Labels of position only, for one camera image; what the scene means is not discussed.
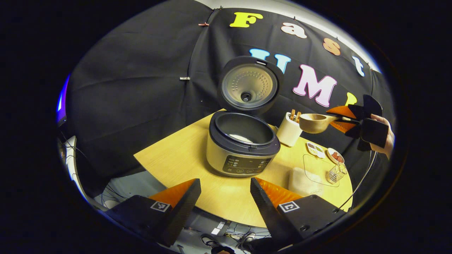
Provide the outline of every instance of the wire basket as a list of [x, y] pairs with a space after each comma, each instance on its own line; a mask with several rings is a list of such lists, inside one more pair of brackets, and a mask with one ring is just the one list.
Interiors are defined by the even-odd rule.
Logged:
[[326, 180], [330, 183], [337, 183], [347, 174], [344, 164], [336, 164], [332, 169], [326, 172]]

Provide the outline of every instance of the wooden scoop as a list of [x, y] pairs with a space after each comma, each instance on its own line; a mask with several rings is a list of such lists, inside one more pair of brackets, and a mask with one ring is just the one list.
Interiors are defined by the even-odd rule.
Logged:
[[337, 120], [349, 121], [351, 123], [357, 123], [346, 117], [334, 117], [321, 114], [301, 114], [300, 115], [300, 128], [307, 133], [317, 134], [324, 132], [328, 125]]

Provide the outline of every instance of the hand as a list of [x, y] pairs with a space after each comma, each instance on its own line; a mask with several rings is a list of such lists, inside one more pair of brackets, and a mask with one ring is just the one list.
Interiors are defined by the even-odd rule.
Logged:
[[381, 148], [381, 147], [379, 147], [379, 146], [377, 146], [377, 145], [374, 145], [374, 144], [370, 143], [370, 148], [371, 148], [372, 150], [374, 150], [374, 151], [376, 151], [376, 152], [379, 152], [379, 153], [385, 154], [386, 157], [388, 157], [388, 159], [389, 159], [390, 156], [391, 156], [391, 153], [392, 153], [392, 149], [394, 148], [394, 140], [395, 140], [395, 138], [396, 138], [396, 137], [394, 136], [394, 133], [393, 133], [392, 130], [391, 130], [391, 124], [390, 124], [389, 121], [386, 120], [386, 118], [384, 118], [384, 117], [380, 117], [380, 116], [377, 116], [377, 115], [374, 115], [374, 114], [371, 114], [370, 117], [371, 117], [373, 120], [382, 122], [382, 123], [386, 124], [387, 126], [389, 126], [389, 129], [388, 129], [388, 136], [386, 137], [385, 148]]

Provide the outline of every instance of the white wall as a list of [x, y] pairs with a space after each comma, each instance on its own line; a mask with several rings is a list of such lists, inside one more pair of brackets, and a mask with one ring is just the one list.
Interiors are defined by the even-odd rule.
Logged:
[[214, 9], [219, 8], [249, 8], [265, 10], [290, 18], [295, 18], [301, 22], [314, 26], [332, 37], [337, 37], [343, 44], [355, 51], [369, 66], [374, 70], [381, 72], [373, 57], [344, 30], [334, 23], [323, 18], [319, 14], [296, 3], [286, 0], [196, 0]]

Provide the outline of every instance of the small plate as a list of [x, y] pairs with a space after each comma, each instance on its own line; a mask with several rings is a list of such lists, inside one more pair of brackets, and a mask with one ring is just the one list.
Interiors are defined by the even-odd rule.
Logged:
[[[328, 155], [328, 158], [336, 164], [344, 164], [345, 163], [344, 157], [338, 151], [334, 150], [333, 148], [328, 148], [326, 151], [326, 154]], [[333, 157], [333, 155], [335, 157], [340, 156], [342, 158], [342, 162], [339, 161], [339, 158], [338, 158], [338, 160], [336, 160]]]
[[318, 146], [318, 145], [316, 145], [316, 144], [314, 144], [312, 142], [307, 142], [306, 146], [308, 148], [308, 151], [312, 155], [315, 155], [315, 156], [317, 156], [319, 158], [322, 158], [322, 159], [325, 158], [325, 152], [323, 151], [323, 149], [320, 146]]

